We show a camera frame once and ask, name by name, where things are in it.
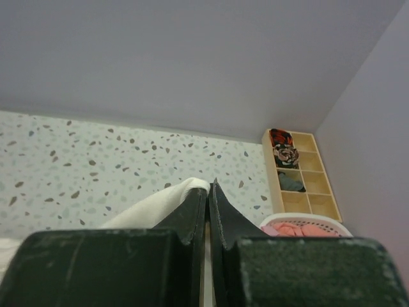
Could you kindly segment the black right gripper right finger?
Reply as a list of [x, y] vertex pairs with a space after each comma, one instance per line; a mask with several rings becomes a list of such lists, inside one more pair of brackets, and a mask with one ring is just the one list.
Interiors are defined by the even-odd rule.
[[249, 221], [228, 201], [218, 181], [210, 184], [208, 195], [212, 279], [217, 306], [243, 306], [240, 257], [236, 242], [267, 234]]

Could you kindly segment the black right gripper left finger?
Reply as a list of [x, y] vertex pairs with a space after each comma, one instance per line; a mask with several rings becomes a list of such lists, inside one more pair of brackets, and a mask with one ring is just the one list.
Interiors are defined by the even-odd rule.
[[169, 235], [164, 248], [163, 306], [202, 306], [207, 192], [193, 188], [156, 230]]

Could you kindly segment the white floral print t-shirt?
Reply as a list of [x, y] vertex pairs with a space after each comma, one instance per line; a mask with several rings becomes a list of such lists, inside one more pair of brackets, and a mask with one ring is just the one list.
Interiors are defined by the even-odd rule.
[[[123, 212], [114, 216], [100, 226], [88, 228], [63, 228], [62, 230], [100, 230], [100, 229], [131, 229], [153, 228], [162, 222], [170, 213], [173, 213], [194, 189], [204, 190], [206, 196], [210, 192], [210, 183], [199, 178], [188, 178], [183, 182], [166, 187], [147, 198], [137, 202]], [[1, 283], [7, 270], [22, 243], [34, 233], [32, 232], [23, 239], [1, 237]]]

